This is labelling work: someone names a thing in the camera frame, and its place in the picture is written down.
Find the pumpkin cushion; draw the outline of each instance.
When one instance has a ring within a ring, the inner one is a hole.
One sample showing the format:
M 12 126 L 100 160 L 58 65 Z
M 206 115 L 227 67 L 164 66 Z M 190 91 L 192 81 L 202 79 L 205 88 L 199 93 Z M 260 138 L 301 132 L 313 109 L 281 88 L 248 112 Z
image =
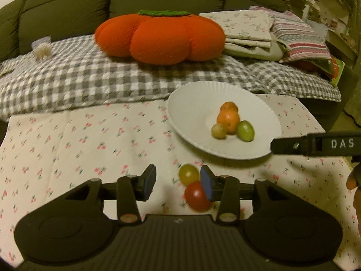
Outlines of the pumpkin cushion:
M 225 39 L 217 23 L 185 11 L 140 11 L 111 18 L 95 31 L 107 55 L 154 65 L 214 59 Z

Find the hand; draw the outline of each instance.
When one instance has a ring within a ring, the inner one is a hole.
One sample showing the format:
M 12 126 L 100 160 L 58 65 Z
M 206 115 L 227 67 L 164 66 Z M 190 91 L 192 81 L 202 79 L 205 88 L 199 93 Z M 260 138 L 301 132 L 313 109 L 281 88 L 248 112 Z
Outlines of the hand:
M 354 172 L 358 172 L 359 174 L 361 174 L 360 171 L 361 171 L 361 163 L 358 164 L 353 169 L 353 171 L 347 178 L 346 187 L 348 190 L 353 190 L 353 189 L 357 188 L 355 195 L 353 197 L 353 207 L 356 210 L 356 216 L 357 216 L 357 220 L 359 222 L 359 235 L 361 236 L 361 224 L 360 224 L 361 223 L 361 188 L 357 184 L 357 181 L 354 176 Z

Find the white paper plate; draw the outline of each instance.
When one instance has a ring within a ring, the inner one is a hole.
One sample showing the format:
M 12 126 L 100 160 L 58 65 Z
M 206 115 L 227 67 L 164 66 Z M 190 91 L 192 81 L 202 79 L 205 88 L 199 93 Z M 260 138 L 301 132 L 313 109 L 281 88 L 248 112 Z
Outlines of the white paper plate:
M 216 123 L 224 102 L 234 102 L 241 120 L 249 121 L 255 130 L 252 142 L 237 136 L 215 139 L 211 128 Z M 281 137 L 277 116 L 256 95 L 223 82 L 200 81 L 187 83 L 176 89 L 167 101 L 168 119 L 174 130 L 195 147 L 227 159 L 249 160 L 271 152 L 270 143 Z

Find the pink striped fabric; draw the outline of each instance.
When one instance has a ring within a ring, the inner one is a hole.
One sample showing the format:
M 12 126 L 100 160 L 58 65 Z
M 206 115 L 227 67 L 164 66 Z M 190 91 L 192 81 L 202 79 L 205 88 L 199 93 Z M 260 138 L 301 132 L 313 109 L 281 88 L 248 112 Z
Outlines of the pink striped fabric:
M 279 13 L 271 9 L 252 6 L 252 10 L 267 11 L 274 19 L 271 31 L 287 43 L 291 51 L 287 52 L 280 63 L 298 60 L 331 60 L 331 54 L 317 33 L 301 18 L 291 11 Z

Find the floral tablecloth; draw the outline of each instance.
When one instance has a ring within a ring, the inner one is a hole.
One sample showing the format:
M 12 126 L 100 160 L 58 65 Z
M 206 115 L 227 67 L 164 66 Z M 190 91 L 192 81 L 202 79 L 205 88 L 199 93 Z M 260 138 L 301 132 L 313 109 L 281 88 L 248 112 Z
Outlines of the floral tablecloth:
M 283 136 L 323 131 L 296 99 L 259 95 L 278 115 Z M 93 177 L 103 183 L 120 176 L 140 175 L 157 168 L 157 182 L 147 202 L 147 213 L 195 214 L 186 204 L 178 169 L 206 164 L 217 175 L 233 175 L 253 183 L 264 177 L 335 216 L 344 238 L 335 262 L 346 271 L 361 263 L 361 241 L 353 191 L 345 183 L 350 169 L 343 158 L 266 156 L 232 161 L 211 156 L 183 141 L 170 126 L 165 101 L 112 104 L 56 114 L 26 114 L 10 119 L 0 149 L 0 256 L 18 265 L 22 257 L 14 242 L 16 223 L 26 213 Z M 252 214 L 250 201 L 240 203 L 243 217 Z M 213 215 L 217 204 L 210 210 Z M 116 202 L 107 201 L 104 213 L 116 217 Z

